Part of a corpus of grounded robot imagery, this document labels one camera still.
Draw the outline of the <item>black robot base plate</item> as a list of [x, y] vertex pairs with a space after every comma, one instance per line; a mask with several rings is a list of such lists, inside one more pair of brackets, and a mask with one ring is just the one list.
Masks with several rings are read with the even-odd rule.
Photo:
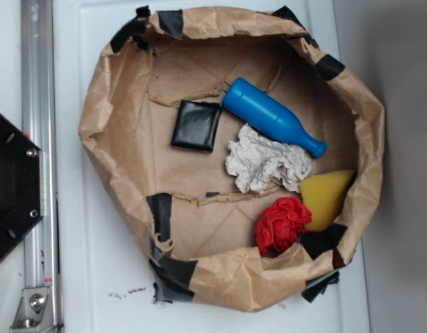
[[41, 157], [0, 113], [0, 263], [42, 218]]

